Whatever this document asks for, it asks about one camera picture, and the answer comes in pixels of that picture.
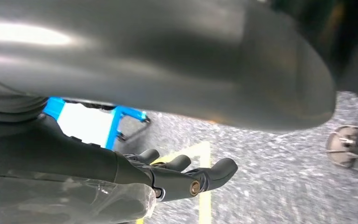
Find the black rubber tip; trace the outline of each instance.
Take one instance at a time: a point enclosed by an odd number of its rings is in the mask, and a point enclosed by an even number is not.
[[[207,173],[211,178],[208,190],[213,190],[223,186],[237,172],[238,166],[234,160],[224,158],[219,160]]]
[[[165,164],[167,169],[182,172],[191,164],[191,159],[186,155],[179,155],[171,162]]]
[[[160,153],[156,149],[148,149],[139,155],[140,162],[150,164],[160,157]]]

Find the brass bolt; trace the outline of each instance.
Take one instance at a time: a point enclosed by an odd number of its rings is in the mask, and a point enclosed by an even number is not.
[[[154,193],[156,194],[156,198],[159,198],[163,192],[160,189],[154,189]]]
[[[199,181],[193,181],[190,185],[190,194],[196,196],[201,190],[201,184]]]

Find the blue frame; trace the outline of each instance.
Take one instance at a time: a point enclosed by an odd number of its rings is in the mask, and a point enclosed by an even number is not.
[[[113,120],[110,126],[108,140],[106,141],[106,145],[105,145],[105,148],[111,150],[113,150],[116,137],[121,134],[121,131],[119,131],[118,126],[120,124],[121,119],[124,116],[130,116],[141,122],[145,121],[147,118],[146,112],[138,111],[125,106],[116,106],[116,108],[112,111],[112,115],[113,115]]]
[[[48,103],[43,112],[58,120],[65,104],[66,102],[63,99],[51,97],[50,99],[48,99]],[[110,125],[108,139],[105,144],[105,148],[110,150],[113,150],[116,137],[121,134],[121,131],[119,131],[118,126],[124,116],[130,116],[141,122],[145,121],[147,118],[146,112],[119,105],[116,106],[114,110],[112,110],[111,114],[113,115],[113,120]]]

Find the clear plastic film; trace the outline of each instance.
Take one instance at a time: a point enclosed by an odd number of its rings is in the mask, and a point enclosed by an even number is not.
[[[0,224],[117,224],[149,217],[155,203],[153,189],[140,183],[0,173]]]

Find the floor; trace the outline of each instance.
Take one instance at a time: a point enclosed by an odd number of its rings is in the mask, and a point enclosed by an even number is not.
[[[239,170],[211,194],[159,203],[153,216],[138,224],[358,224],[358,173],[333,166],[325,154],[332,130],[358,125],[355,95],[340,93],[334,118],[323,126],[291,133],[239,129],[159,112],[148,116],[152,125],[125,144],[117,142],[117,151],[155,148],[170,159],[182,150],[193,156],[190,168],[230,157]],[[124,119],[121,129],[130,134],[140,127]]]

